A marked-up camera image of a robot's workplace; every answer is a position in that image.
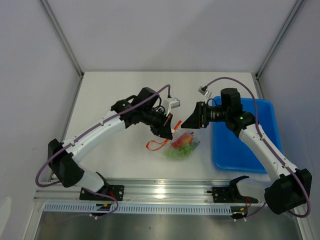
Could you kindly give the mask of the aluminium mounting rail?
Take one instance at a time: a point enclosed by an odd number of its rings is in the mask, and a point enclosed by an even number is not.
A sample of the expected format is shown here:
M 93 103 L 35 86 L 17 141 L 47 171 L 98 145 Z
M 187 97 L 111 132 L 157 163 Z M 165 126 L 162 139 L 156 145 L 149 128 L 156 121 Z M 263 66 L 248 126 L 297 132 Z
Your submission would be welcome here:
M 123 203 L 137 204 L 212 204 L 212 187 L 224 187 L 228 180 L 172 180 L 172 179 L 121 179 L 110 178 L 111 185 L 123 185 Z M 63 187 L 60 183 L 37 188 L 35 202 L 79 202 L 81 188 Z

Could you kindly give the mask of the blue plastic tray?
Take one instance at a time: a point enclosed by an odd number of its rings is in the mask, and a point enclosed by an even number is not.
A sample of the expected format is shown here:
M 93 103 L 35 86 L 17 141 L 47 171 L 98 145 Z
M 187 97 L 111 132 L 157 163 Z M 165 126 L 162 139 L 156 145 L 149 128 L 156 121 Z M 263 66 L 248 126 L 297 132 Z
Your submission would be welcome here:
M 282 144 L 273 104 L 257 99 L 258 121 L 273 144 L 282 152 Z M 266 170 L 254 153 L 223 122 L 212 125 L 212 162 L 219 170 L 265 174 Z

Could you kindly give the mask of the aluminium corner post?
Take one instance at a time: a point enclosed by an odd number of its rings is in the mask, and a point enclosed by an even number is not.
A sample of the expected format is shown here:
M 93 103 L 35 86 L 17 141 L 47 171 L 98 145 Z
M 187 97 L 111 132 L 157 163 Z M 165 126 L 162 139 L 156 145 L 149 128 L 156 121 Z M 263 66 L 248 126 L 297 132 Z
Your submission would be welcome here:
M 285 18 L 283 24 L 281 25 L 280 30 L 277 33 L 274 41 L 272 42 L 269 50 L 267 51 L 266 56 L 263 58 L 263 61 L 258 68 L 258 71 L 255 73 L 255 78 L 257 81 L 259 81 L 260 78 L 262 77 L 265 69 L 267 68 L 272 58 L 276 54 L 278 48 L 281 46 L 283 40 L 288 34 L 290 28 L 293 26 L 295 19 L 298 17 L 300 11 L 302 10 L 306 2 L 307 2 L 306 0 L 294 1 L 293 7 L 290 9 L 287 17 Z
M 58 21 L 58 18 L 56 17 L 50 3 L 48 0 L 38 0 L 39 5 L 41 6 L 45 16 L 47 17 L 51 28 L 53 29 L 61 47 L 63 48 L 67 58 L 69 59 L 72 67 L 74 68 L 77 75 L 82 79 L 84 76 L 84 72 L 79 64 L 79 61 L 77 60 L 74 51 L 71 48 L 71 45 Z

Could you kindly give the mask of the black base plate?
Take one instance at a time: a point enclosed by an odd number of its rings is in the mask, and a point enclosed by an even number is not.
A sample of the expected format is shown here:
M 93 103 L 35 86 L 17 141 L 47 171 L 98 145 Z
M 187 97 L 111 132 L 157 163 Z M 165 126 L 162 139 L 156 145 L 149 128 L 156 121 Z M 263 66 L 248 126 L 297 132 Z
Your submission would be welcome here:
M 214 203 L 257 204 L 259 202 L 253 197 L 242 196 L 237 190 L 227 186 L 212 187 L 207 193 L 212 195 Z
M 107 195 L 120 202 L 123 200 L 124 192 L 124 185 L 109 185 L 108 187 L 104 186 L 98 191 L 99 194 Z M 84 188 L 82 188 L 80 191 L 79 199 L 82 201 L 111 201 L 110 198 L 90 193 Z

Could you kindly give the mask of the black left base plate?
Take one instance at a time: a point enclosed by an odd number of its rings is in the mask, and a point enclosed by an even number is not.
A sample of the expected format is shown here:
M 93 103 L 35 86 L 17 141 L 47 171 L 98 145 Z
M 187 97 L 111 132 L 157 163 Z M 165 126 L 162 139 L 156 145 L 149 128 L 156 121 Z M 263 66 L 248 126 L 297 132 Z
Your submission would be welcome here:
M 98 191 L 99 194 L 107 195 L 120 202 L 123 200 L 124 192 L 124 185 L 109 185 L 108 187 L 104 186 Z M 80 191 L 79 199 L 82 201 L 111 201 L 110 198 L 90 193 L 84 188 L 82 188 Z

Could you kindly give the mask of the red chili pepper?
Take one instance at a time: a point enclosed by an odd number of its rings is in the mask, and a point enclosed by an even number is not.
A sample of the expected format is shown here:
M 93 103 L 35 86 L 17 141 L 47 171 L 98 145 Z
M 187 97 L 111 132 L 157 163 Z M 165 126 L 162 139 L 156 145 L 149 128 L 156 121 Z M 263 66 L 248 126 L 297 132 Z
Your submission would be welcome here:
M 176 141 L 171 143 L 171 147 L 181 148 L 185 143 L 188 143 L 188 136 L 181 136 Z

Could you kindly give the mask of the orange red mango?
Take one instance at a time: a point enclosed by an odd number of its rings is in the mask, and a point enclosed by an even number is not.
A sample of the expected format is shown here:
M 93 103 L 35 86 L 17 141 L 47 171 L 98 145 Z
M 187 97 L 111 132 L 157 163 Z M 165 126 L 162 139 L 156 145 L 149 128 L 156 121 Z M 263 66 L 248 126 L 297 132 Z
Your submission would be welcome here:
M 190 145 L 192 142 L 193 142 L 193 136 L 188 133 L 183 133 L 177 140 L 177 143 L 179 146 L 183 146 L 185 144 Z

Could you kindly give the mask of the clear zip bag orange zipper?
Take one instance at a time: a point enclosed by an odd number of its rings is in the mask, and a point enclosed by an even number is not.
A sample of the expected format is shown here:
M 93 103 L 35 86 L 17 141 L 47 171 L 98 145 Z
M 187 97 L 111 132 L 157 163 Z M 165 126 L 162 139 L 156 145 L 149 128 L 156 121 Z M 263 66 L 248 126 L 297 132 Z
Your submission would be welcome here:
M 170 161 L 189 159 L 201 142 L 200 132 L 198 129 L 182 128 L 181 125 L 182 121 L 179 120 L 171 129 L 172 140 L 150 140 L 146 149 Z

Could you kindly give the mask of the green chili pepper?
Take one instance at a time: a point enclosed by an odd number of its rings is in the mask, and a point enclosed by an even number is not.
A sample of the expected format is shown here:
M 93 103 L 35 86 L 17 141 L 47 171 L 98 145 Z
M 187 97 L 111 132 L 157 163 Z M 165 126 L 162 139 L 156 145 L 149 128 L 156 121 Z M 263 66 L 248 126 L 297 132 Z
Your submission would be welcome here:
M 195 149 L 199 144 L 200 144 L 200 141 L 193 141 L 193 142 L 190 143 L 189 146 L 190 146 L 192 149 Z

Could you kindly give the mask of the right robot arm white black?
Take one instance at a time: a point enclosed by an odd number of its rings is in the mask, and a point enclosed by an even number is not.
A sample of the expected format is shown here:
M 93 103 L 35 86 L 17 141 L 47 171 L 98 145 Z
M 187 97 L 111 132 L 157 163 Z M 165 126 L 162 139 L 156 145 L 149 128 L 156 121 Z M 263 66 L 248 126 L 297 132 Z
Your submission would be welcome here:
M 267 182 L 248 176 L 235 178 L 229 182 L 229 198 L 239 202 L 245 197 L 252 197 L 267 204 L 277 215 L 290 213 L 292 209 L 306 204 L 306 213 L 295 214 L 295 217 L 307 217 L 311 212 L 311 173 L 306 168 L 298 169 L 275 147 L 259 124 L 257 115 L 243 110 L 241 95 L 236 88 L 222 89 L 220 97 L 221 103 L 216 106 L 197 102 L 181 128 L 201 129 L 211 122 L 225 123 L 226 128 L 256 156 L 270 179 Z

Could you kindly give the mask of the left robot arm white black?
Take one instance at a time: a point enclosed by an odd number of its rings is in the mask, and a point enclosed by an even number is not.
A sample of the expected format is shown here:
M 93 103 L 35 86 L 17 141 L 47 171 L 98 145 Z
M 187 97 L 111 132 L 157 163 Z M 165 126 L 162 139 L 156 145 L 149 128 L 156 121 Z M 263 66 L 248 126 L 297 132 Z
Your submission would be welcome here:
M 84 157 L 107 138 L 138 123 L 149 126 L 155 136 L 172 140 L 171 110 L 180 105 L 177 98 L 162 100 L 159 93 L 144 87 L 138 95 L 117 101 L 101 120 L 78 136 L 50 141 L 48 166 L 65 188 L 79 186 L 103 200 L 109 193 L 108 183 L 100 173 L 80 165 Z

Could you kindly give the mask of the left aluminium corner post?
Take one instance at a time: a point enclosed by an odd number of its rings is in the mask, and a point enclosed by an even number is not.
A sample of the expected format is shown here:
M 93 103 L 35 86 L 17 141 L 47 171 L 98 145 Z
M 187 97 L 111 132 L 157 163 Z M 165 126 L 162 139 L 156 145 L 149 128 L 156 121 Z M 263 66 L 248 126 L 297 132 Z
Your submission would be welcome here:
M 53 29 L 61 47 L 63 48 L 67 58 L 69 59 L 72 67 L 74 68 L 77 75 L 82 79 L 84 76 L 84 72 L 79 64 L 79 61 L 77 60 L 74 51 L 71 48 L 71 45 L 58 21 L 58 18 L 56 17 L 50 3 L 48 0 L 38 0 L 39 5 L 41 6 L 45 16 L 47 17 L 51 28 Z

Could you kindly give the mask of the right aluminium corner post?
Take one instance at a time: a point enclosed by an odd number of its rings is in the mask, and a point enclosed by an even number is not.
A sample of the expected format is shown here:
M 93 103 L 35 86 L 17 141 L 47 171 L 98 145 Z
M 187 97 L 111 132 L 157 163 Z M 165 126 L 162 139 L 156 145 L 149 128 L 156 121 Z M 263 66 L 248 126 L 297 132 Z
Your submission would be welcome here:
M 280 30 L 277 33 L 274 41 L 272 42 L 269 50 L 267 51 L 266 56 L 263 58 L 263 61 L 258 68 L 258 71 L 255 73 L 255 78 L 257 81 L 259 81 L 260 78 L 262 77 L 265 69 L 267 68 L 272 58 L 276 54 L 278 48 L 281 46 L 283 40 L 288 34 L 290 28 L 293 26 L 295 19 L 298 17 L 300 11 L 302 10 L 306 2 L 307 2 L 306 0 L 294 1 L 293 7 L 290 9 L 287 17 L 285 18 L 283 24 L 281 25 Z

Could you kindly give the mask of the green grape bunch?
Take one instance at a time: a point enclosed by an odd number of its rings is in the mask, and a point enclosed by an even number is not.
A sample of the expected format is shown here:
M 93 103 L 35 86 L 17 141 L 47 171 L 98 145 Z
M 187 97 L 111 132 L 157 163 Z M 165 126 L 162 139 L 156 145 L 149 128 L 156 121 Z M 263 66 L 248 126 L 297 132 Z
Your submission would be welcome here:
M 193 152 L 193 145 L 183 145 L 178 148 L 170 147 L 164 151 L 164 156 L 174 160 L 185 159 Z

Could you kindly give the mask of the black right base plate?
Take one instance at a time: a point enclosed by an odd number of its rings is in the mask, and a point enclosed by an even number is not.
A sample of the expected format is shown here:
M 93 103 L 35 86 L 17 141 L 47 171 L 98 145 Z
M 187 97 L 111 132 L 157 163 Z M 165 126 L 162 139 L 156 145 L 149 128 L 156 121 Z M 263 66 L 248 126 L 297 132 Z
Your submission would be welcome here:
M 253 197 L 242 196 L 237 190 L 227 186 L 212 187 L 207 193 L 212 195 L 214 203 L 257 204 L 259 202 Z

